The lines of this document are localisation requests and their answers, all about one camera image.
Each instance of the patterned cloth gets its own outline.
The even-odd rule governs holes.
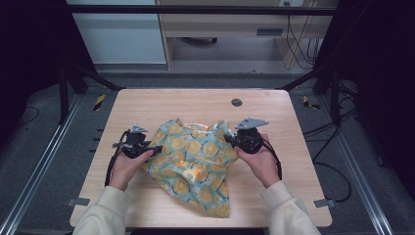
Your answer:
[[[229,196],[224,179],[227,166],[238,156],[224,134],[231,134],[225,120],[211,126],[170,120],[159,128],[150,144],[162,145],[162,152],[142,168],[171,196],[228,217]]]

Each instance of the yellow floral fabric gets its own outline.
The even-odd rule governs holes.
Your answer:
[[[159,128],[150,144],[162,146],[162,152],[142,168],[171,196],[228,217],[226,168],[238,159],[223,136],[231,134],[230,131],[225,120],[210,126],[169,120]]]

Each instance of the person's right hand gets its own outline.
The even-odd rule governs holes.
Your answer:
[[[267,134],[261,134],[262,138],[269,142]],[[254,175],[262,182],[265,188],[273,185],[274,183],[280,181],[278,176],[278,170],[274,156],[271,152],[265,147],[261,147],[260,150],[254,154],[250,155],[245,153],[242,149],[235,147],[235,151],[238,154],[239,158],[247,163]]]

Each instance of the crumpled fabric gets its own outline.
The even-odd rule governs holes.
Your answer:
[[[226,168],[238,156],[224,134],[231,134],[226,120],[210,126],[169,120],[161,125],[149,145],[162,145],[162,152],[142,164],[142,168],[171,196],[228,217]]]

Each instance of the person's left hand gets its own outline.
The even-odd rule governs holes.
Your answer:
[[[120,153],[118,157],[116,157],[109,186],[125,191],[128,187],[128,182],[132,179],[132,176],[134,176],[135,171],[137,171],[138,167],[148,160],[153,153],[153,150],[149,150],[135,159],[130,159],[124,153]]]

